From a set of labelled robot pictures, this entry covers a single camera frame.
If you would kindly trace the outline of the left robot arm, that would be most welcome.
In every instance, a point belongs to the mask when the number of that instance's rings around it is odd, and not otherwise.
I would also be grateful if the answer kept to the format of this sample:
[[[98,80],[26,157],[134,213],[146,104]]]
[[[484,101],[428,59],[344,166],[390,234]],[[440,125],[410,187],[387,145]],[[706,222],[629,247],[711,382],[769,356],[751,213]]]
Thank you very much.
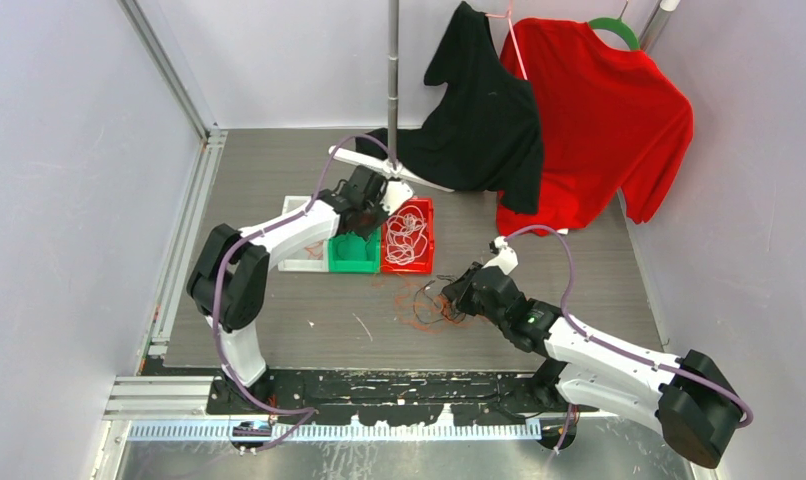
[[[236,405],[256,413],[271,397],[255,326],[269,272],[312,244],[348,234],[368,239],[413,194],[406,181],[358,166],[335,188],[319,190],[274,219],[241,229],[220,224],[210,231],[186,292],[213,332],[221,368],[234,382]]]

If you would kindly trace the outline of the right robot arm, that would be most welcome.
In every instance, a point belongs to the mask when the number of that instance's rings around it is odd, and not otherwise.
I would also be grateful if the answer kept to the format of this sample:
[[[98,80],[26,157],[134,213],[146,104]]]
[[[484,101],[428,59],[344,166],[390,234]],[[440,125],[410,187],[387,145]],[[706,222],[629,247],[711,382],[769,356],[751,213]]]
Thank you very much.
[[[473,263],[441,295],[452,309],[487,319],[517,349],[543,357],[533,387],[546,410],[571,404],[616,414],[708,469],[719,465],[734,433],[753,422],[708,355],[691,350],[678,357],[591,328],[564,307],[527,297],[496,265]]]

